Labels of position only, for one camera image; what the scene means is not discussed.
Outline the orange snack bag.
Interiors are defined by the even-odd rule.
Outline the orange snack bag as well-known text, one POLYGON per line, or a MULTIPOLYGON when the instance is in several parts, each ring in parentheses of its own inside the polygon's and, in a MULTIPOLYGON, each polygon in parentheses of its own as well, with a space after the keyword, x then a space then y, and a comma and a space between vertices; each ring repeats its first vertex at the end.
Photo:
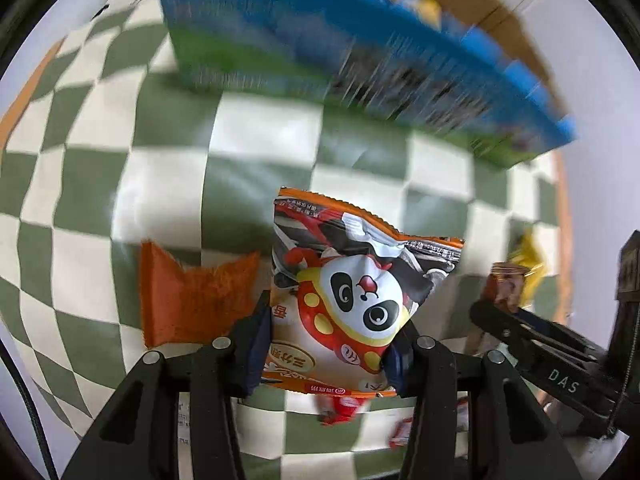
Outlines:
POLYGON ((188 269, 150 240, 142 243, 139 300, 146 348, 208 344, 226 336, 255 305, 259 255, 188 269))

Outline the small red snack packet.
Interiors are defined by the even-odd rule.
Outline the small red snack packet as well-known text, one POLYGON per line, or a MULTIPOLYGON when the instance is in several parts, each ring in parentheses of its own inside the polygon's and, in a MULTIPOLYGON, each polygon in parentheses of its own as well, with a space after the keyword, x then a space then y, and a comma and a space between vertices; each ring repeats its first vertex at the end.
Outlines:
POLYGON ((353 396, 316 396, 318 419, 324 426, 350 422, 366 403, 366 399, 353 396))

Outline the brown snack packet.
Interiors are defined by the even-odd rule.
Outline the brown snack packet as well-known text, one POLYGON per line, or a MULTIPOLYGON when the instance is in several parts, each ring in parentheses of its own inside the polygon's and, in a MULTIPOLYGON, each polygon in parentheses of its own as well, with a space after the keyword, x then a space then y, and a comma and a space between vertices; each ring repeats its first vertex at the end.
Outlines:
MULTIPOLYGON (((489 302, 504 312, 515 313, 521 304, 529 268, 512 262, 496 262, 491 266, 480 301, 489 302)), ((472 322, 463 352, 475 356, 480 351, 486 332, 472 322)))

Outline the panda snack bag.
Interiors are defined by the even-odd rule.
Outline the panda snack bag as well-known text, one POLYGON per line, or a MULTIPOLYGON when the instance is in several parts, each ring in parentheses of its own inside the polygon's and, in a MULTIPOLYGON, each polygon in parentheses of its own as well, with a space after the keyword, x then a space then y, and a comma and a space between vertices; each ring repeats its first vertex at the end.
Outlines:
POLYGON ((399 232, 353 204, 298 188, 273 201, 272 339, 262 379, 328 396, 392 396, 397 334, 456 268, 457 237, 399 232))

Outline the small yellow snack packet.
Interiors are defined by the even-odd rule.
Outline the small yellow snack packet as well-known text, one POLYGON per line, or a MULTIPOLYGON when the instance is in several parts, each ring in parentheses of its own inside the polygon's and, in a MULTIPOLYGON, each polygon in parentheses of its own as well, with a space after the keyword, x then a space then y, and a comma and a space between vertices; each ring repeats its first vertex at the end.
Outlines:
POLYGON ((520 307, 524 308, 533 302, 536 291, 547 272, 544 256, 535 242, 532 230, 526 230, 518 239, 510 252, 509 262, 527 269, 520 299, 520 307))

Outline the red white snack pack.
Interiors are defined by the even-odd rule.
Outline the red white snack pack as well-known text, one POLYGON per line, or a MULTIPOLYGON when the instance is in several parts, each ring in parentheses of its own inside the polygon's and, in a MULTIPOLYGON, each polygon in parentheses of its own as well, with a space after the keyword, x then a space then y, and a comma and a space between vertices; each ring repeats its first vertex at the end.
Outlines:
MULTIPOLYGON (((412 418, 408 417, 403 419, 397 426, 388 440, 388 446, 390 448, 404 448, 410 437, 410 430, 412 425, 412 418)), ((469 453, 469 397, 464 392, 458 396, 457 400, 457 437, 456 437, 456 449, 454 450, 454 456, 466 457, 469 453)))

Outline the white silver snack packet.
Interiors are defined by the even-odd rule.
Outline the white silver snack packet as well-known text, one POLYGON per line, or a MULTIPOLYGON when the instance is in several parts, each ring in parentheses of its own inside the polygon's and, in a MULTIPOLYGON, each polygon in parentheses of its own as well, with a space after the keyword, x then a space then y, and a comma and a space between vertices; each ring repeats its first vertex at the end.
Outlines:
POLYGON ((177 413, 177 456, 180 480, 192 480, 190 393, 180 392, 177 413))

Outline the green white checkered mat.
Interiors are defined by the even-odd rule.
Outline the green white checkered mat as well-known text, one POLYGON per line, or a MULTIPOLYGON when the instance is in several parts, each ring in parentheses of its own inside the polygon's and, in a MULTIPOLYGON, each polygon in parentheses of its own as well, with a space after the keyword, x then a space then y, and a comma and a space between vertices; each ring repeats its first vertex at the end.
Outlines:
POLYGON ((419 312, 460 342, 491 263, 532 229, 562 307, 555 160, 509 170, 422 132, 318 104, 193 92, 158 0, 75 30, 1 153, 1 317, 32 382, 81 438, 144 350, 138 264, 154 240, 188 266, 271 247, 279 188, 352 203, 409 234, 461 237, 458 272, 419 312))

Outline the cardboard milk box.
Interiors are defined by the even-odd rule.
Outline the cardboard milk box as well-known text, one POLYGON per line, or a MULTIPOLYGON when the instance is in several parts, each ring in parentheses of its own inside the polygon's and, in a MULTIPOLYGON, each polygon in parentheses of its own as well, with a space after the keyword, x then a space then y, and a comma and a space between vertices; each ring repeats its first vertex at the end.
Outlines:
POLYGON ((434 0, 160 0, 190 86, 301 99, 510 167, 574 140, 546 85, 434 0))

